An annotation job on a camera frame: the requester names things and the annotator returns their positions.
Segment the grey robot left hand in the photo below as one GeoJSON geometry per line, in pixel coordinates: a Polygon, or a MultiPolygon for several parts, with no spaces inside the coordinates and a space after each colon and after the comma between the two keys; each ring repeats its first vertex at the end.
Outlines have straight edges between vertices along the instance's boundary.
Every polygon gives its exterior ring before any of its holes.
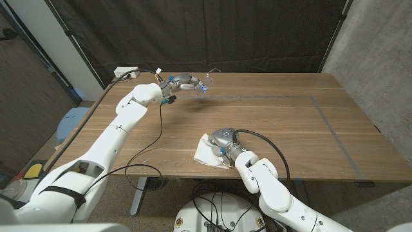
{"type": "Polygon", "coordinates": [[[195,90],[197,92],[206,92],[209,89],[205,83],[193,77],[188,73],[183,73],[173,77],[167,82],[162,81],[160,83],[160,88],[162,91],[163,97],[170,97],[175,92],[179,92],[182,90],[195,90]]]}

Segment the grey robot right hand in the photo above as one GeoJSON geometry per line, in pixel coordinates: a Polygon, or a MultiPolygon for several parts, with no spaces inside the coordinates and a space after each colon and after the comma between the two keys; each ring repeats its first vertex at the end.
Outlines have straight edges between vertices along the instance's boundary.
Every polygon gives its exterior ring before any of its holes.
{"type": "Polygon", "coordinates": [[[233,128],[223,128],[209,135],[208,142],[212,144],[213,154],[218,157],[227,156],[235,161],[241,153],[246,151],[240,143],[239,136],[234,132],[233,128]]]}

